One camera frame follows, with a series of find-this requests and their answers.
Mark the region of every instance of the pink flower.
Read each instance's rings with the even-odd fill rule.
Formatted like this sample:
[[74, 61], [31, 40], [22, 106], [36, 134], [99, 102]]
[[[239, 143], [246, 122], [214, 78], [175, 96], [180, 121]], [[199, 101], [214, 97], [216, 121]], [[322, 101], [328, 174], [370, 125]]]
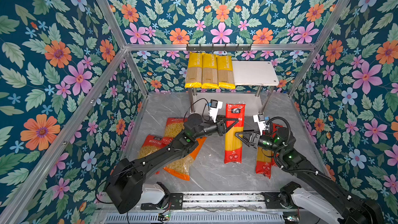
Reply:
[[231, 29], [225, 29], [225, 23], [224, 22], [220, 22], [218, 24], [218, 30], [216, 29], [212, 29], [210, 31], [213, 35], [215, 35], [215, 37], [213, 37], [213, 40], [211, 42], [218, 42], [220, 41], [220, 44], [222, 43], [222, 41], [228, 43], [229, 41], [229, 35], [231, 35], [232, 30]]
[[293, 25], [291, 29], [287, 30], [287, 35], [292, 37], [294, 34], [297, 34], [297, 29], [298, 27]]
[[392, 157], [392, 158], [390, 158], [390, 159], [387, 161], [387, 164], [388, 164], [389, 166], [394, 166], [394, 165], [396, 165], [396, 164], [398, 163], [398, 146], [397, 146], [396, 144], [393, 145], [393, 146], [392, 146], [392, 150], [393, 150], [394, 152], [392, 152], [392, 151], [390, 151], [390, 150], [385, 150], [385, 151], [384, 151], [384, 153], [385, 153], [387, 156]]
[[68, 66], [69, 72], [73, 75], [67, 75], [64, 78], [64, 81], [69, 85], [74, 84], [73, 86], [73, 95], [78, 95], [80, 93], [80, 88], [85, 93], [88, 93], [91, 89], [91, 83], [88, 79], [91, 79], [93, 73], [90, 71], [84, 72], [84, 65], [82, 62], [77, 64], [77, 70], [74, 66]]
[[279, 63], [278, 58], [271, 60], [271, 63], [272, 63], [272, 66], [274, 66], [274, 67], [278, 66], [278, 63]]
[[325, 154], [327, 152], [327, 150], [328, 150], [328, 148], [324, 144], [321, 144], [322, 153]]
[[320, 67], [324, 64], [324, 62], [322, 61], [323, 57], [324, 57], [324, 55], [320, 55], [320, 54], [316, 55], [316, 58], [314, 61], [314, 68], [316, 68], [316, 70], [319, 70]]
[[308, 129], [308, 133], [311, 135], [312, 141], [313, 141], [314, 143], [316, 143], [316, 142], [317, 142], [317, 141], [316, 141], [316, 137], [315, 137], [315, 135], [316, 135], [316, 130], [315, 130], [315, 129], [312, 129], [312, 127], [311, 127], [310, 124], [307, 126], [307, 129]]
[[55, 87], [57, 87], [58, 91], [57, 91], [57, 95], [61, 95], [63, 98], [67, 97], [67, 94], [71, 94], [70, 90], [70, 85], [66, 85], [64, 81], [61, 82], [61, 85], [57, 84], [55, 85]]
[[88, 122], [88, 128], [87, 128], [87, 132], [90, 132], [90, 136], [93, 135], [93, 133], [97, 133], [97, 127], [98, 125], [96, 124], [95, 121], [93, 122]]
[[155, 31], [151, 26], [149, 28], [145, 27], [145, 34], [149, 34], [149, 37], [156, 37]]
[[126, 59], [123, 58], [122, 62], [119, 64], [119, 69], [122, 70], [125, 67], [126, 67]]
[[79, 132], [79, 131], [82, 129], [82, 127], [83, 127], [83, 125], [81, 124], [81, 125], [77, 128], [75, 134], [73, 135], [73, 137], [72, 137], [72, 138], [70, 139], [70, 141], [69, 141], [71, 144], [73, 144], [73, 143], [75, 142], [75, 137], [77, 137], [77, 138], [81, 138], [81, 137], [82, 137], [82, 134]]
[[115, 70], [115, 71], [113, 72], [111, 78], [109, 79], [109, 81], [111, 82], [111, 81], [113, 81], [113, 80], [116, 80], [116, 75], [117, 75], [117, 71]]
[[115, 85], [113, 85], [113, 87], [110, 87], [110, 89], [111, 89], [111, 95], [115, 97], [117, 95], [117, 88], [115, 87]]
[[130, 29], [125, 29], [125, 33], [130, 37], [130, 42], [131, 43], [136, 43], [138, 41], [139, 44], [144, 44], [144, 41], [148, 42], [150, 39], [148, 36], [145, 36], [145, 28], [144, 27], [140, 27], [137, 30], [137, 27], [135, 26], [135, 24], [133, 24], [132, 22], [130, 23]]
[[176, 57], [180, 57], [180, 54], [178, 53], [178, 50], [174, 50], [174, 51], [167, 51], [166, 54], [167, 57], [172, 57], [172, 59], [174, 60]]
[[356, 121], [351, 121], [348, 120], [348, 124], [344, 124], [345, 127], [347, 127], [346, 132], [351, 132], [351, 135], [354, 135], [355, 132], [357, 132], [359, 129], [356, 127], [357, 122]]
[[52, 199], [54, 200], [59, 196], [60, 199], [64, 197], [64, 192], [69, 191], [69, 186], [67, 186], [69, 183], [69, 179], [65, 180], [63, 178], [59, 179], [59, 185], [53, 186], [52, 190], [55, 192], [55, 194], [52, 196]]
[[359, 55], [358, 57], [354, 57], [354, 61], [353, 62], [351, 62], [351, 65], [353, 65], [353, 69], [356, 69], [357, 67], [358, 68], [361, 68], [361, 63], [363, 63], [365, 60], [364, 59], [362, 59], [362, 56], [361, 55]]
[[384, 180], [386, 180], [386, 182], [383, 185], [386, 186], [387, 188], [390, 188], [391, 193], [395, 195], [395, 193], [397, 193], [398, 190], [398, 182], [396, 181], [395, 175], [391, 174], [390, 177], [384, 175], [383, 177]]
[[268, 59], [268, 57], [274, 55], [274, 53], [272, 53], [271, 50], [262, 50], [261, 52], [262, 52], [262, 54], [261, 54], [260, 56], [261, 56], [261, 57], [264, 56], [264, 59]]
[[195, 26], [196, 26], [196, 30], [203, 30], [203, 28], [206, 27], [205, 22], [204, 21], [201, 22], [200, 20], [198, 20], [198, 22], [195, 24]]
[[160, 62], [162, 64], [162, 67], [168, 68], [170, 66], [169, 60], [165, 60], [163, 59], [162, 62]]
[[292, 40], [293, 41], [297, 41], [297, 43], [303, 43], [304, 41], [306, 43], [309, 43], [312, 41], [312, 35], [315, 35], [316, 33], [318, 33], [319, 29], [313, 29], [314, 27], [314, 22], [311, 22], [307, 28], [304, 28], [303, 26], [300, 26], [298, 28], [298, 35], [295, 35]]
[[379, 142], [379, 138], [383, 139], [383, 140], [387, 140], [387, 135], [382, 133], [382, 131], [387, 130], [387, 125], [385, 124], [381, 124], [379, 126], [377, 126], [378, 122], [375, 118], [372, 119], [372, 125], [370, 125], [369, 123], [364, 123], [363, 126], [370, 130], [370, 131], [366, 131], [365, 132], [365, 136], [366, 137], [370, 137], [372, 136], [372, 141], [376, 144]]
[[329, 96], [329, 95], [330, 95], [330, 90], [331, 90], [331, 89], [332, 89], [331, 87], [328, 87], [328, 86], [326, 85], [324, 88], [322, 88], [322, 91], [323, 91], [322, 95], [324, 95], [325, 97]]
[[65, 152], [61, 155], [61, 157], [58, 158], [58, 161], [55, 163], [54, 167], [52, 167], [51, 171], [50, 171], [50, 177], [53, 177], [55, 175], [55, 173], [57, 173], [57, 167], [58, 169], [65, 169], [65, 163], [62, 162], [64, 161], [67, 157], [69, 156], [68, 152]]
[[91, 70], [91, 66], [94, 65], [94, 63], [91, 61], [91, 57], [87, 58], [87, 56], [84, 56], [82, 63], [84, 64], [84, 68], [88, 68], [90, 70]]
[[370, 70], [369, 70], [369, 63], [368, 62], [363, 62], [361, 66], [362, 72], [359, 72], [358, 70], [352, 72], [352, 77], [359, 79], [354, 82], [352, 85], [352, 88], [357, 89], [362, 86], [362, 91], [365, 94], [368, 94], [371, 90], [371, 83], [374, 86], [381, 85], [383, 82], [381, 81], [380, 77], [374, 76], [378, 72], [380, 72], [381, 69], [381, 64], [374, 65]]
[[324, 76], [324, 80], [328, 79], [329, 81], [331, 81], [332, 75], [335, 75], [335, 74], [336, 74], [335, 71], [332, 71], [333, 68], [334, 68], [334, 65], [332, 65], [332, 66], [330, 66], [330, 67], [329, 67], [329, 65], [326, 65], [326, 69], [322, 72], [322, 74], [325, 75], [325, 76]]
[[254, 58], [254, 54], [257, 53], [257, 50], [251, 50], [251, 51], [244, 51], [242, 54], [242, 57], [245, 57], [246, 61], [249, 60], [250, 58]]
[[392, 83], [391, 86], [393, 87], [393, 89], [391, 89], [391, 93], [396, 93], [398, 95], [398, 84]]
[[248, 24], [247, 20], [245, 20], [243, 22], [240, 21], [239, 23], [240, 23], [240, 25], [238, 25], [238, 28], [240, 28], [240, 31], [248, 29], [249, 24]]

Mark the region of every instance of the orange pasta bag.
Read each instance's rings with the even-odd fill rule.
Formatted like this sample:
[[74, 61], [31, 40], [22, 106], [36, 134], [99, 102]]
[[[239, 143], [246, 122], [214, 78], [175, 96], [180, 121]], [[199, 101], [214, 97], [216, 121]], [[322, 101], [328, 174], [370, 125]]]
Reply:
[[[239, 122], [225, 134], [224, 163], [242, 163], [242, 141], [235, 136], [235, 132], [243, 132], [243, 125], [245, 122], [245, 106], [245, 103], [226, 104], [225, 116], [227, 118], [238, 118]], [[232, 123], [233, 121], [227, 121], [227, 127], [232, 125]]]
[[[279, 129], [279, 127], [283, 127], [281, 125], [274, 123], [272, 125], [273, 125], [273, 131]], [[273, 158], [271, 158], [271, 156], [273, 156], [272, 151], [263, 150], [263, 148], [261, 147], [257, 148], [256, 173], [263, 174], [264, 176], [270, 179], [271, 179], [271, 167], [274, 164]]]
[[146, 157], [146, 156], [148, 156], [148, 155], [150, 155], [150, 154], [162, 149], [163, 147], [165, 147], [169, 143], [163, 142], [163, 138], [162, 137], [158, 137], [158, 136], [154, 136], [154, 135], [148, 135], [147, 138], [145, 139], [140, 151], [138, 152], [137, 159]]
[[197, 141], [199, 142], [199, 145], [198, 147], [196, 147], [196, 149], [193, 152], [188, 154], [186, 157], [171, 162], [163, 169], [175, 177], [189, 181], [190, 180], [189, 167], [195, 161], [196, 156], [198, 155], [200, 149], [202, 148], [203, 143], [206, 141], [206, 137], [198, 138]]

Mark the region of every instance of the orange flower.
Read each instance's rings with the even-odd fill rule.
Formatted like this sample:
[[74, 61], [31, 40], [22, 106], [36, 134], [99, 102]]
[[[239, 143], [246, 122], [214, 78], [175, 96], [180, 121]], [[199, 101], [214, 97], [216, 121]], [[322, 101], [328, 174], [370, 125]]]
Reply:
[[211, 6], [210, 5], [206, 6], [204, 11], [207, 13], [211, 12]]
[[102, 40], [99, 50], [102, 52], [102, 58], [108, 63], [113, 60], [115, 51], [113, 50], [113, 45], [109, 42], [109, 40]]
[[228, 19], [229, 10], [226, 8], [226, 5], [220, 5], [216, 10], [216, 18], [220, 20], [220, 22], [224, 22]]
[[340, 52], [343, 52], [343, 46], [341, 46], [342, 42], [340, 40], [335, 40], [328, 46], [328, 50], [326, 51], [326, 60], [328, 62], [335, 62], [341, 57]]
[[242, 11], [242, 7], [240, 5], [236, 5], [235, 8], [234, 8], [234, 11], [236, 13], [241, 12]]
[[391, 123], [391, 130], [396, 131], [396, 132], [394, 132], [394, 137], [398, 140], [398, 123], [397, 122]]
[[315, 126], [315, 129], [316, 129], [318, 132], [321, 132], [321, 131], [325, 130], [325, 123], [324, 123], [323, 120], [320, 119], [320, 118], [317, 118], [317, 119], [315, 120], [314, 126]]
[[170, 32], [170, 35], [170, 41], [172, 41], [173, 44], [188, 44], [189, 36], [187, 35], [186, 30], [176, 28], [176, 30], [172, 30]]
[[86, 209], [86, 206], [87, 206], [87, 202], [83, 202], [82, 205], [80, 205], [80, 207], [79, 207], [79, 211], [83, 212]]
[[391, 64], [394, 62], [394, 59], [398, 59], [398, 44], [397, 40], [387, 41], [383, 43], [383, 47], [379, 47], [377, 50], [378, 55], [376, 55], [376, 60], [380, 60], [380, 64]]
[[30, 25], [31, 25], [35, 30], [39, 30], [39, 28], [37, 27], [37, 24], [35, 24], [34, 22], [30, 22]]
[[316, 19], [321, 17], [321, 14], [325, 11], [323, 8], [323, 4], [319, 5], [316, 4], [314, 7], [311, 7], [307, 14], [305, 15], [307, 17], [307, 21], [314, 22]]
[[158, 80], [152, 80], [152, 81], [150, 82], [150, 85], [151, 85], [152, 87], [154, 87], [154, 88], [160, 88], [160, 87], [162, 87], [162, 83], [160, 83]]
[[124, 132], [124, 128], [126, 127], [126, 121], [124, 119], [119, 119], [116, 125], [116, 133], [122, 135]]
[[333, 169], [331, 169], [330, 168], [330, 165], [326, 165], [326, 168], [328, 169], [328, 171], [329, 171], [329, 174], [330, 174], [330, 177], [331, 177], [331, 179], [333, 180], [333, 182], [335, 182], [336, 181], [336, 178], [334, 177], [334, 171], [333, 171]]
[[131, 5], [123, 5], [122, 6], [122, 14], [125, 19], [128, 19], [130, 22], [137, 22], [140, 15], [137, 13], [137, 9], [135, 7], [131, 7]]
[[276, 86], [276, 87], [282, 88], [282, 87], [285, 87], [286, 84], [287, 84], [287, 80], [282, 79], [282, 80], [279, 81], [279, 85]]
[[51, 42], [51, 46], [47, 45], [44, 49], [47, 51], [44, 53], [47, 60], [50, 60], [50, 64], [56, 67], [58, 65], [59, 68], [65, 67], [65, 65], [69, 64], [69, 61], [72, 60], [72, 56], [70, 55], [70, 49], [65, 47], [65, 43], [57, 42], [56, 40]]
[[137, 107], [138, 112], [141, 110], [141, 107], [142, 107], [142, 101], [138, 103], [138, 107]]
[[23, 124], [28, 129], [21, 132], [21, 141], [28, 141], [25, 146], [34, 150], [39, 146], [39, 150], [45, 150], [49, 147], [49, 142], [52, 144], [54, 139], [57, 137], [55, 134], [60, 132], [59, 124], [56, 124], [57, 120], [50, 116], [47, 119], [47, 115], [38, 114], [36, 120], [30, 118]]
[[295, 107], [296, 107], [297, 111], [300, 112], [300, 105], [297, 102], [295, 102]]
[[257, 30], [256, 34], [253, 36], [254, 44], [268, 44], [273, 36], [272, 30], [268, 30], [268, 28], [263, 28], [263, 30]]

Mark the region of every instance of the pasta package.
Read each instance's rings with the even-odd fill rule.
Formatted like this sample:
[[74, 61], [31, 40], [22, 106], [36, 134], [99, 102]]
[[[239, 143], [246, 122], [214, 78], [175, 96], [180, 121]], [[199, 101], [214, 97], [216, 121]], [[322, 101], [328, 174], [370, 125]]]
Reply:
[[[273, 125], [273, 130], [277, 130], [280, 127], [283, 127], [278, 124], [272, 124]], [[271, 167], [274, 164], [273, 158], [273, 152], [270, 150], [263, 150], [263, 148], [258, 147], [257, 148], [257, 162], [256, 162], [256, 173], [257, 174], [263, 174], [264, 176], [268, 177], [271, 179]]]
[[167, 118], [162, 142], [169, 144], [184, 129], [184, 118]]
[[202, 86], [202, 53], [189, 53], [188, 70], [185, 78], [185, 87]]
[[234, 73], [231, 56], [217, 56], [218, 86], [235, 89]]
[[[238, 118], [239, 122], [225, 134], [225, 157], [224, 163], [237, 162], [242, 163], [242, 141], [235, 137], [235, 132], [243, 132], [245, 122], [245, 103], [226, 104], [227, 118]], [[233, 121], [227, 121], [229, 127]]]
[[202, 88], [217, 89], [218, 72], [217, 57], [214, 54], [203, 54]]
[[178, 177], [182, 180], [189, 181], [189, 167], [195, 161], [196, 156], [198, 155], [200, 149], [202, 148], [203, 143], [206, 141], [206, 138], [198, 138], [197, 142], [199, 142], [198, 147], [188, 154], [186, 157], [178, 159], [170, 164], [168, 164], [163, 169], [168, 173], [172, 174], [175, 177]]

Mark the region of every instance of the floral wallpaper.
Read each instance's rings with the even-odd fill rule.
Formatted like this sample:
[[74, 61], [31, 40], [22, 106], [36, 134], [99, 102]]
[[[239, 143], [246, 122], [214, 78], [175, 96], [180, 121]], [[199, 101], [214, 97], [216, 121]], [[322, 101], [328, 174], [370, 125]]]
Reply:
[[[95, 0], [0, 0], [0, 9], [3, 211], [119, 48]], [[137, 88], [123, 61], [19, 223], [87, 223], [88, 190], [118, 160], [139, 108]]]
[[[109, 0], [132, 44], [311, 43], [337, 0]], [[336, 25], [333, 33], [340, 34]], [[287, 91], [308, 52], [251, 51], [238, 60], [267, 60], [275, 66], [280, 91]], [[189, 54], [137, 51], [136, 62], [149, 91], [182, 91]], [[234, 91], [255, 91], [239, 86]]]
[[295, 92], [333, 180], [398, 222], [397, 0], [351, 0]]

